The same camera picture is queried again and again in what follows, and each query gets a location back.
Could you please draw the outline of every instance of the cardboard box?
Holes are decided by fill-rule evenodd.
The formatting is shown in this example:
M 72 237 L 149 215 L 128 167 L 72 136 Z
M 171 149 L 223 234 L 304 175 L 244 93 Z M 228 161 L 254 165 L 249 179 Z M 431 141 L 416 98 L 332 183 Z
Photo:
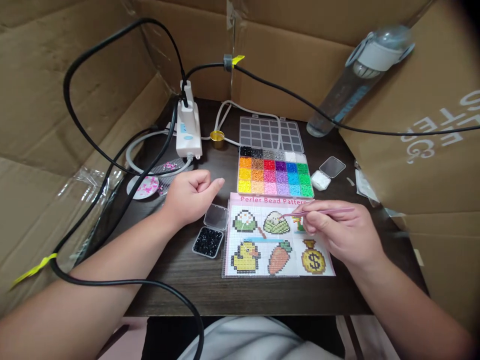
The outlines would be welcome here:
M 88 206 L 85 199 L 96 187 L 82 179 L 99 180 L 108 167 L 69 118 L 62 98 L 65 71 L 81 52 L 135 18 L 155 18 L 168 27 L 186 70 L 222 62 L 224 54 L 245 55 L 243 67 L 315 104 L 368 32 L 408 24 L 416 49 L 349 114 L 349 125 L 427 132 L 480 123 L 477 43 L 452 1 L 27 0 L 0 10 L 0 225 L 7 239 L 0 252 L 0 315 L 52 280 L 46 269 L 7 292 L 12 280 L 50 254 Z M 72 82 L 79 119 L 110 156 L 151 124 L 179 90 L 179 65 L 167 36 L 152 25 L 141 31 L 89 59 Z M 237 72 L 211 68 L 191 81 L 200 98 L 232 99 L 302 121 L 313 113 Z M 470 326 L 478 299 L 473 279 L 479 269 L 472 262 L 480 255 L 480 131 L 422 138 L 341 135 L 382 203 L 406 214 L 399 224 L 423 259 L 434 300 Z M 100 210 L 69 242 L 63 264 L 71 266 Z

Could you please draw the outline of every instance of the yellow tag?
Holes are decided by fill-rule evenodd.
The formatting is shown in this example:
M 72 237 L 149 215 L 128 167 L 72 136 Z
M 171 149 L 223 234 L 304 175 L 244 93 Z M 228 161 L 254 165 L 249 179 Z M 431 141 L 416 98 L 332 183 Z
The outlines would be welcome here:
M 235 65 L 237 65 L 240 62 L 240 60 L 242 60 L 244 57 L 245 57 L 244 55 L 235 56 L 231 60 L 231 68 L 233 69 L 235 67 Z
M 41 263 L 35 267 L 33 267 L 32 269 L 30 269 L 29 271 L 27 271 L 26 273 L 24 273 L 22 276 L 18 277 L 14 282 L 13 284 L 11 285 L 11 288 L 10 290 L 12 290 L 18 283 L 20 283 L 21 281 L 25 280 L 26 278 L 29 278 L 31 277 L 32 275 L 35 275 L 36 273 L 38 273 L 42 268 L 45 267 L 45 265 L 47 265 L 49 263 L 49 261 L 53 258 L 56 258 L 57 257 L 57 253 L 53 253 L 52 255 L 50 256 L 47 256 L 47 257 L 44 257 L 43 260 L 41 261 Z

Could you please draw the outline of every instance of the forearm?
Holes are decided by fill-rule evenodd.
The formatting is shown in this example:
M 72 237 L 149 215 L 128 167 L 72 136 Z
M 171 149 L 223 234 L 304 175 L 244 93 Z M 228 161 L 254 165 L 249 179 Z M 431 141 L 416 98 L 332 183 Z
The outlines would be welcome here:
M 386 257 L 350 272 L 385 332 L 408 359 L 465 359 L 468 332 Z
M 144 219 L 76 267 L 71 275 L 94 281 L 145 279 L 178 230 L 166 216 L 159 212 Z M 139 288 L 56 281 L 0 323 L 0 358 L 94 358 Z

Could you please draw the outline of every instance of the clear water bottle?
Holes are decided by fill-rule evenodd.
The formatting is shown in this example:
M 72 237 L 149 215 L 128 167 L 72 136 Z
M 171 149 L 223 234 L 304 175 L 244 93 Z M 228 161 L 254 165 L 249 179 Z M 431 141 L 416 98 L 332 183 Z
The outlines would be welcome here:
M 368 34 L 351 53 L 343 73 L 320 104 L 320 109 L 340 123 L 385 72 L 402 61 L 414 46 L 410 29 L 403 25 L 384 27 Z M 316 138 L 324 137 L 334 127 L 318 112 L 306 125 L 310 135 Z

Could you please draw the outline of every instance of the dark wood desk surface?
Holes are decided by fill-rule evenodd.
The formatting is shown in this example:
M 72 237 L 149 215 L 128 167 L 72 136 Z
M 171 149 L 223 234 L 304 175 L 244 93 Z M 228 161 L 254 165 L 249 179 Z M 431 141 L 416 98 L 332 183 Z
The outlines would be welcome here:
M 205 136 L 212 131 L 220 103 L 198 100 L 201 132 Z M 165 107 L 158 124 L 163 128 L 171 117 L 171 106 Z M 245 112 L 232 108 L 222 131 L 233 140 L 239 138 L 240 116 Z M 305 123 L 299 124 L 304 152 L 310 172 L 314 172 L 330 156 L 346 164 L 345 170 L 332 180 L 326 191 L 316 191 L 315 199 L 336 199 L 364 204 L 370 209 L 387 256 L 402 269 L 421 289 L 427 291 L 408 236 L 400 232 L 382 208 L 372 208 L 368 199 L 357 195 L 347 177 L 355 181 L 354 157 L 335 130 L 322 139 L 307 133 Z M 137 156 L 140 167 L 147 166 L 160 150 L 165 136 L 148 139 Z M 169 146 L 163 160 L 177 158 L 175 140 Z M 214 200 L 226 207 L 230 192 L 237 189 L 238 148 L 226 143 L 223 150 L 215 150 L 203 142 L 203 157 L 195 162 L 195 168 L 208 169 L 213 178 L 225 178 L 225 185 Z M 127 175 L 120 185 L 116 198 L 102 217 L 95 239 L 117 218 L 118 210 L 126 198 Z M 163 202 L 156 195 L 141 201 L 133 201 L 111 239 L 118 236 L 149 214 L 157 211 Z M 223 315 L 354 315 L 370 314 L 371 310 L 355 285 L 347 268 L 336 258 L 332 259 L 336 276 L 299 278 L 229 278 L 222 279 L 222 256 L 209 259 L 192 252 L 192 245 L 203 226 L 203 218 L 180 230 L 168 243 L 153 268 L 149 279 L 167 283 L 197 307 L 203 316 Z M 176 297 L 157 287 L 143 286 L 134 299 L 129 316 L 190 316 L 190 311 Z

